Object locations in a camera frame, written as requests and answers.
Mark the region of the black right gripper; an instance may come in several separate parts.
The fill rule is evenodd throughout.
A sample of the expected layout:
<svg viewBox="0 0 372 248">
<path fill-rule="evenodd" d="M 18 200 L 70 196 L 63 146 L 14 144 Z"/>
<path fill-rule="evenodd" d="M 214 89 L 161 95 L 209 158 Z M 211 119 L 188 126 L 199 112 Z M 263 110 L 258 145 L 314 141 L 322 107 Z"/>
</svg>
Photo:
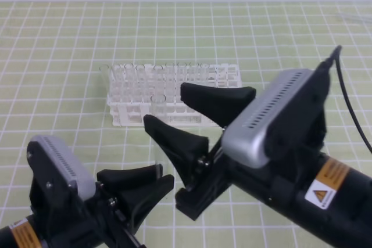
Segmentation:
<svg viewBox="0 0 372 248">
<path fill-rule="evenodd" d="M 159 145 L 185 188 L 177 208 L 196 219 L 227 188 L 235 185 L 293 221 L 320 218 L 320 209 L 305 196 L 326 161 L 321 152 L 326 135 L 324 102 L 328 88 L 303 86 L 269 125 L 264 150 L 270 161 L 262 168 L 244 166 L 223 153 L 221 138 L 209 153 L 209 139 L 163 122 Z M 216 88 L 184 82 L 183 103 L 219 127 L 228 126 L 256 97 L 252 87 Z M 156 117 L 144 116 L 146 133 L 155 139 Z"/>
</svg>

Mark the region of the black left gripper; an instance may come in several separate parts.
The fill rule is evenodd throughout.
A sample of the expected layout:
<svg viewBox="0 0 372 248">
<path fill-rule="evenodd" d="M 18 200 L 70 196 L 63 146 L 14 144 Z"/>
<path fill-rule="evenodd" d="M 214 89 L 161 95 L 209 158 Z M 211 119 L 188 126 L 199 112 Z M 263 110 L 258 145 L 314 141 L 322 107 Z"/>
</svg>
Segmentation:
<svg viewBox="0 0 372 248">
<path fill-rule="evenodd" d="M 158 178 L 159 165 L 97 173 L 92 198 L 83 201 L 39 143 L 27 145 L 33 177 L 30 203 L 43 247 L 142 247 L 135 233 L 151 210 L 174 188 L 174 177 Z M 118 192 L 118 201 L 114 193 Z"/>
</svg>

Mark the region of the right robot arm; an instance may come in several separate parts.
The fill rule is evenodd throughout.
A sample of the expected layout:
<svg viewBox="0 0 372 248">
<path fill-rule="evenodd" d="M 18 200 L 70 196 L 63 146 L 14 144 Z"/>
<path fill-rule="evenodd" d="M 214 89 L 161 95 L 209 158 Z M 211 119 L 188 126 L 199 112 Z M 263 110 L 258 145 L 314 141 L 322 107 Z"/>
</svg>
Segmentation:
<svg viewBox="0 0 372 248">
<path fill-rule="evenodd" d="M 151 115 L 145 131 L 184 187 L 177 209 L 197 219 L 235 185 L 334 247 L 371 246 L 371 178 L 322 152 L 328 86 L 181 86 L 181 98 L 223 128 L 216 145 Z"/>
</svg>

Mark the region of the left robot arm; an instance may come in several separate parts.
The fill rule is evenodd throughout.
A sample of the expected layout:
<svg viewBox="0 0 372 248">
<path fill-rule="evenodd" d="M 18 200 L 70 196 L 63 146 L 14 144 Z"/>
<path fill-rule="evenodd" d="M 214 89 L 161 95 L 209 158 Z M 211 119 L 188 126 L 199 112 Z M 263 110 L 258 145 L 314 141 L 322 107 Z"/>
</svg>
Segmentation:
<svg viewBox="0 0 372 248">
<path fill-rule="evenodd" d="M 2 247 L 140 247 L 139 227 L 174 187 L 160 165 L 93 176 L 66 145 L 40 139 L 27 161 L 32 213 L 1 229 Z"/>
</svg>

